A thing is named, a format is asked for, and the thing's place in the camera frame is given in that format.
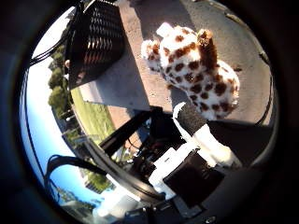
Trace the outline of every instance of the wire basket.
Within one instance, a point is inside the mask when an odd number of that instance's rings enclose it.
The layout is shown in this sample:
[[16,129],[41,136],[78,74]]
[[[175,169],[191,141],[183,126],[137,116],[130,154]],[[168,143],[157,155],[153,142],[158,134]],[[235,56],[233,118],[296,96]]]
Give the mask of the wire basket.
[[124,51],[120,10],[108,1],[92,1],[68,44],[69,89],[101,76]]

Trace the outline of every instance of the blue sky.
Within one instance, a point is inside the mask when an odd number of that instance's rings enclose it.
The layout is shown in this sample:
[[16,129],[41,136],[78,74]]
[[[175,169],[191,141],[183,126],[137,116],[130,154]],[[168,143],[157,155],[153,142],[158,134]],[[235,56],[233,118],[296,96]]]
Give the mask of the blue sky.
[[[45,33],[36,47],[34,56],[49,49],[60,39],[62,31],[68,23],[68,19],[65,17],[71,9],[66,11]],[[48,66],[51,60],[52,58],[49,57],[45,61],[33,65],[29,70],[27,84],[27,108],[30,131],[36,148],[36,154],[44,173],[46,172],[47,160],[51,155],[74,156],[61,137],[59,127],[48,105],[48,98],[51,92],[48,86],[51,71]],[[21,128],[24,130],[24,123],[21,124]],[[23,132],[22,135],[29,161],[36,171],[37,178],[43,183],[32,150],[28,147],[29,141]],[[83,201],[100,199],[98,194],[84,188],[77,167],[70,165],[59,167],[52,173],[51,179],[58,187],[73,191]]]

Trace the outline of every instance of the green lawn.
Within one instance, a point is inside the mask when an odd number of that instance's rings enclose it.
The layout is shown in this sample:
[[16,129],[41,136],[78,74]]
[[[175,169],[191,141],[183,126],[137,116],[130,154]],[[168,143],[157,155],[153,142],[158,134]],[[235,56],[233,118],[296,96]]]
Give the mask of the green lawn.
[[96,144],[114,132],[114,125],[105,105],[84,102],[78,88],[73,89],[71,94],[84,130],[87,134],[97,135],[97,138],[93,139]]

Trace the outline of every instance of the road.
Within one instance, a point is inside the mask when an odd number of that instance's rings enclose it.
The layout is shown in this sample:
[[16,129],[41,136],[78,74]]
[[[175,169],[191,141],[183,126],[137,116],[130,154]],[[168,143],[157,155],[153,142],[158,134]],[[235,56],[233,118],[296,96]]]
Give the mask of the road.
[[[211,30],[219,59],[241,68],[237,72],[241,83],[239,105],[226,119],[254,123],[263,115],[270,92],[270,68],[259,56],[262,47],[254,35],[238,23],[233,12],[215,7],[209,1],[141,0],[135,4],[119,0],[116,4],[120,7],[126,34],[126,50],[106,74],[80,87],[85,100],[136,109],[159,105],[166,112],[171,112],[174,105],[186,100],[181,91],[168,90],[164,80],[151,74],[140,57],[142,41],[159,38],[155,31],[167,21],[172,25],[188,26],[194,31],[201,28]],[[115,109],[110,112],[115,122],[122,123],[121,116],[123,120],[127,119],[123,110],[123,113]]]

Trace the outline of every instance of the plush toy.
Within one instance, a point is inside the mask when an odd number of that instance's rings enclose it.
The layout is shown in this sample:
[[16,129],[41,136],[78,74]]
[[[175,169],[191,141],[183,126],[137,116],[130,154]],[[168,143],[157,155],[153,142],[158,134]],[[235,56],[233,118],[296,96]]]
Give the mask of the plush toy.
[[212,33],[163,23],[157,34],[161,42],[145,40],[141,45],[149,69],[160,73],[168,87],[185,91],[205,119],[229,115],[236,108],[240,83],[235,71],[217,59]]

